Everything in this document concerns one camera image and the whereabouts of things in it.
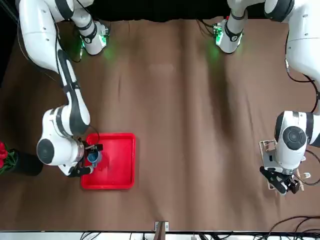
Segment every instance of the black cable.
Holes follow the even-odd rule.
[[[84,240],[86,237],[88,237],[90,234],[93,234],[94,232],[92,231],[84,231],[80,237],[80,240]]]
[[[287,59],[286,59],[288,37],[289,37],[289,31],[288,31],[288,34],[286,35],[285,46],[284,46],[284,62],[285,62],[285,67],[286,67],[286,74],[288,75],[288,77],[291,80],[293,80],[296,83],[311,83],[312,84],[312,86],[315,90],[315,103],[314,103],[313,109],[311,110],[311,113],[313,113],[316,110],[317,105],[318,105],[318,88],[317,88],[316,84],[314,83],[315,81],[312,80],[309,76],[307,76],[305,74],[304,74],[304,76],[308,79],[308,81],[296,80],[290,75],[289,67],[287,66]]]
[[[318,92],[318,88],[317,88],[316,84],[314,83],[314,81],[311,80],[311,78],[309,76],[307,76],[307,75],[304,75],[304,76],[309,80],[309,82],[312,84],[312,86],[315,90],[315,103],[314,103],[313,109],[311,110],[311,113],[313,113],[318,106],[319,92]]]
[[[286,35],[286,40],[285,40],[285,45],[284,45],[284,61],[285,61],[285,67],[287,67],[286,54],[287,54],[288,37],[289,37],[289,31],[288,31],[288,34]],[[309,82],[310,82],[310,80],[308,80],[308,81],[301,81],[301,80],[296,80],[296,79],[294,79],[293,77],[290,76],[290,74],[289,74],[289,69],[288,69],[288,68],[286,69],[286,73],[288,74],[288,77],[289,77],[291,80],[293,80],[293,81],[295,81],[295,82],[297,82],[297,83],[309,83]]]
[[[287,222],[289,220],[293,220],[293,219],[320,219],[320,216],[303,216],[303,215],[300,215],[300,216],[288,217],[288,218],[286,218],[284,220],[281,220],[281,221],[277,222],[275,225],[273,225],[272,228],[270,229],[270,231],[266,235],[258,238],[258,240],[268,239],[268,237],[270,237],[272,231],[275,229],[276,226],[278,226],[279,224],[282,224],[284,222]]]
[[[91,15],[91,17],[93,18],[93,16],[92,16],[92,14],[91,14],[91,12],[89,12],[89,10],[88,9],[86,9],[83,5],[82,5],[82,3],[81,2],[79,2],[79,0],[76,0],[77,2],[78,2],[78,4],[80,4],[80,6],[88,13],[88,14],[90,14]]]
[[[230,236],[233,235],[233,234],[234,234],[234,232],[232,231],[228,236],[224,236],[224,237],[220,238],[220,240],[227,239],[228,237],[230,237]]]
[[[100,133],[99,133],[99,132],[97,131],[97,129],[96,129],[94,126],[92,126],[91,124],[89,125],[89,127],[92,128],[92,129],[96,132],[96,134],[98,135],[98,141],[96,142],[96,144],[98,144],[99,141],[100,141]]]
[[[314,232],[314,231],[320,231],[320,228],[311,228],[311,229],[307,229],[307,230],[304,230],[303,233],[307,233],[307,232]]]
[[[100,234],[101,234],[101,232],[99,232],[97,235],[95,235],[95,236],[94,236],[93,238],[91,238],[90,240],[96,239]]]
[[[202,19],[199,19],[199,21],[200,21],[201,23],[203,23],[203,25],[205,25],[205,26],[208,27],[208,28],[212,28],[212,29],[214,28],[214,26],[212,26],[212,25],[204,22]]]
[[[0,0],[0,5],[2,9],[8,14],[8,16],[14,21],[14,23],[18,24],[17,15],[12,11],[8,2],[6,0]]]
[[[310,150],[305,150],[307,153],[310,153],[312,156],[314,156],[318,162],[320,163],[320,158],[314,154],[312,151]],[[320,178],[318,179],[318,181],[315,181],[315,182],[306,182],[304,181],[303,179],[301,179],[300,177],[297,176],[297,174],[293,174],[297,179],[299,179],[302,183],[304,183],[305,185],[308,185],[308,186],[314,186],[314,185],[317,185],[318,183],[320,183]]]
[[[214,34],[212,32],[210,32],[207,28],[205,28],[205,29],[207,30],[208,33],[203,30],[203,28],[200,26],[200,21],[199,20],[196,20],[196,22],[197,22],[197,24],[199,26],[199,29],[200,29],[200,32],[201,32],[202,35],[205,34],[208,37],[213,37],[214,36]]]

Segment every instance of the red flower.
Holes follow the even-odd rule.
[[[0,141],[0,160],[6,159],[8,152],[3,142]]]

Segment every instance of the robotic arm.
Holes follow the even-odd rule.
[[[228,0],[231,14],[223,20],[221,36],[216,44],[225,53],[233,53],[240,44],[240,37],[248,18],[246,7],[264,3],[264,13],[272,21],[288,23],[289,34],[285,59],[287,67],[309,76],[320,86],[320,28],[319,0]],[[260,142],[263,166],[260,172],[281,194],[300,188],[300,182],[293,178],[304,157],[307,145],[320,147],[320,111],[284,111],[275,125],[275,147],[265,149]]]
[[[38,158],[44,164],[59,166],[66,176],[90,174],[93,166],[83,167],[82,160],[92,148],[76,138],[88,129],[90,115],[70,58],[59,44],[55,21],[72,18],[85,49],[92,55],[106,46],[102,41],[106,27],[93,22],[85,10],[74,10],[73,0],[21,0],[19,17],[29,58],[36,65],[60,75],[60,86],[67,98],[67,105],[50,109],[43,115],[42,136],[36,147]]]

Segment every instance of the table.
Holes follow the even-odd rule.
[[[72,26],[59,28],[72,49]],[[286,74],[287,33],[285,24],[251,19],[238,50],[225,55],[195,20],[113,22],[107,49],[72,65],[91,124],[136,135],[134,187],[83,190],[54,166],[34,178],[2,175],[0,230],[142,231],[164,220],[176,231],[268,231],[287,217],[320,214],[319,186],[280,196],[259,173],[258,143],[274,138],[277,116],[310,111],[315,101],[311,84]],[[35,154],[42,115],[65,103],[16,42],[0,89],[1,140]],[[300,172],[314,181],[318,164],[307,155]]]

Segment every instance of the red tray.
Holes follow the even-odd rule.
[[[96,133],[86,141],[95,144]],[[81,177],[84,189],[129,189],[135,182],[136,137],[132,133],[100,133],[102,159],[93,173]],[[85,166],[90,163],[85,159]]]

